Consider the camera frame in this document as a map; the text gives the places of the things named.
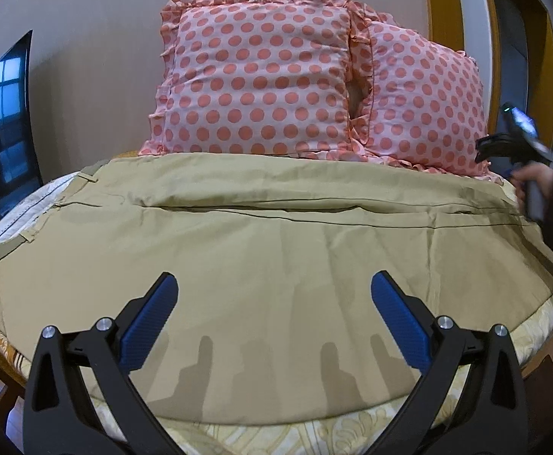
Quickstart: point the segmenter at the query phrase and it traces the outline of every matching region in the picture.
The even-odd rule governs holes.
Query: metal bolt
[[[95,324],[95,328],[97,328],[101,332],[105,332],[110,327],[112,327],[112,319],[111,318],[100,318],[97,323]]]
[[[54,335],[55,335],[55,327],[53,325],[49,325],[43,328],[43,337],[45,337],[45,339],[50,339]]]
[[[439,328],[442,328],[444,330],[449,330],[454,326],[454,321],[449,317],[442,316],[437,318],[437,324]]]
[[[504,325],[496,325],[494,332],[497,336],[506,337],[508,335],[508,329]]]

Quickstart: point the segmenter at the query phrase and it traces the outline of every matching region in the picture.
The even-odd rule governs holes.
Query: pillow
[[[170,0],[165,81],[140,154],[352,153],[350,3]]]
[[[475,141],[487,135],[477,63],[463,51],[399,27],[363,6],[364,38],[352,44],[353,72],[368,96],[351,121],[353,149],[408,167],[485,176]]]

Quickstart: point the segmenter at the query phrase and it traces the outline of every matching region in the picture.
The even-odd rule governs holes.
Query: blue gripper pad
[[[177,302],[178,281],[171,274],[165,274],[121,339],[121,371],[128,373],[144,365]]]
[[[407,364],[425,374],[432,362],[429,337],[381,272],[371,280],[371,298]]]

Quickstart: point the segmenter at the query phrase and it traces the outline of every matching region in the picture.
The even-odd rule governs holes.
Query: bed sheet
[[[66,175],[39,188],[0,223],[0,242],[19,234],[32,226],[35,220],[48,210],[76,173]],[[509,198],[514,199],[511,185],[503,187]],[[553,332],[553,296],[529,319],[511,333],[517,356],[521,363],[529,360]],[[0,332],[0,352],[14,369],[28,376],[30,362],[8,344]],[[456,405],[468,367],[462,367],[456,375],[447,396],[439,420],[447,418]],[[159,418],[169,435],[190,454],[339,454],[362,453],[375,441],[396,415],[405,397],[385,404],[363,409],[330,419],[317,419],[303,423],[272,426],[236,426],[179,422]],[[115,438],[123,439],[106,404],[93,399],[96,411]]]

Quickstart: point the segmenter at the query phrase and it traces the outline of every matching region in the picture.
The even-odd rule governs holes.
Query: hand
[[[512,173],[512,184],[516,189],[518,207],[525,212],[525,182],[533,181],[538,185],[545,200],[548,201],[553,192],[553,169],[546,164],[535,162]]]

